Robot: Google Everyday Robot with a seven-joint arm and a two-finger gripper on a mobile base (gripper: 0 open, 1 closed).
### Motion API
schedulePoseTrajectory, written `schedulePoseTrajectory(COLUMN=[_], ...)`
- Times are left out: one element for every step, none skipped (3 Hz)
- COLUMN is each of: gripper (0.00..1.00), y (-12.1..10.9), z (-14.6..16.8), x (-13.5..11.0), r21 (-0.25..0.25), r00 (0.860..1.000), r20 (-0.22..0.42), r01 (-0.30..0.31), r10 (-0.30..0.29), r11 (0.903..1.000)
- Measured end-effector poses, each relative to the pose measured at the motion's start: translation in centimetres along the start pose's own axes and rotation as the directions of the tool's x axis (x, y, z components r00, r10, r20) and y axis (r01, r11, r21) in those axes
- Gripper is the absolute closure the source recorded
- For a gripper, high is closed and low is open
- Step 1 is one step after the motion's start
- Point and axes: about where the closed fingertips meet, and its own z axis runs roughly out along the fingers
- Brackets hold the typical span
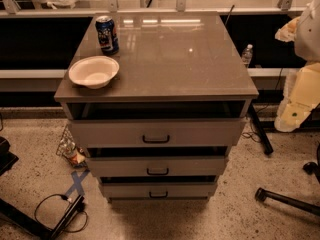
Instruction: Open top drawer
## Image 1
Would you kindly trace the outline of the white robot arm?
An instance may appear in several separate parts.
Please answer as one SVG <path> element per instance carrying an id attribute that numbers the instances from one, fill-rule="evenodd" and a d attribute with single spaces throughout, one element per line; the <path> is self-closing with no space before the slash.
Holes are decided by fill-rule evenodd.
<path id="1" fill-rule="evenodd" d="M 290 70 L 283 87 L 275 128 L 292 132 L 320 104 L 320 0 L 310 2 L 303 13 L 279 29 L 275 38 L 294 42 L 294 51 L 306 64 Z"/>

